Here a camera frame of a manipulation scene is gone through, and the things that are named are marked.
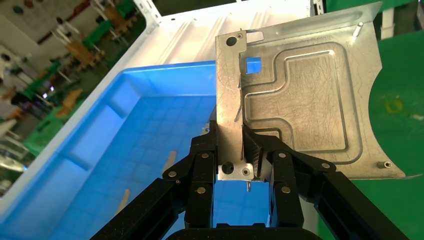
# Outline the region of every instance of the blue plastic bin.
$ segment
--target blue plastic bin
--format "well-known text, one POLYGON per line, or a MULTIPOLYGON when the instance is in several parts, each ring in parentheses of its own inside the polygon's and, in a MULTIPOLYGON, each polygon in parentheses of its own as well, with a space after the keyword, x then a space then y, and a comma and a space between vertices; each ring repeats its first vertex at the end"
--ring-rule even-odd
MULTIPOLYGON (((116 76, 18 201, 0 217, 1 240, 85 240, 185 157, 216 104, 214 61, 127 69, 116 76)), ((218 181, 214 223, 266 223, 268 185, 218 181)), ((184 227, 181 214, 166 236, 184 227)))

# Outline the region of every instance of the sheet metal part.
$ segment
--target sheet metal part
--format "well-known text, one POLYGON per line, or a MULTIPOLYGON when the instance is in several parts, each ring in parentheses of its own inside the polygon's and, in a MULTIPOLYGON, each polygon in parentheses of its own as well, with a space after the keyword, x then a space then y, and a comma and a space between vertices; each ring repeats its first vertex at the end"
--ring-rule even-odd
POLYGON ((239 54, 246 51, 246 31, 217 36, 216 122, 218 124, 218 180, 253 179, 252 164, 243 157, 243 111, 239 54), (222 164, 231 162, 233 171, 224 174, 222 164))
MULTIPOLYGON (((335 163, 349 178, 405 177, 378 144, 368 113, 371 87, 382 68, 373 26, 381 5, 217 36, 217 80, 233 81, 226 92, 236 94, 240 72, 244 124, 279 137, 295 151, 335 163), (237 41, 236 48, 223 45, 230 36, 256 32, 262 32, 264 39, 237 41), (260 57, 261 72, 246 73, 247 57, 260 57), (377 167, 377 162, 386 161, 392 167, 377 167)), ((228 113, 231 119, 236 106, 238 96, 217 95, 218 118, 228 113)), ((238 138, 239 149, 238 127, 239 123, 227 125, 218 139, 238 138)), ((226 161, 239 162, 235 151, 224 156, 226 161)), ((223 172, 218 177, 234 179, 223 172)))

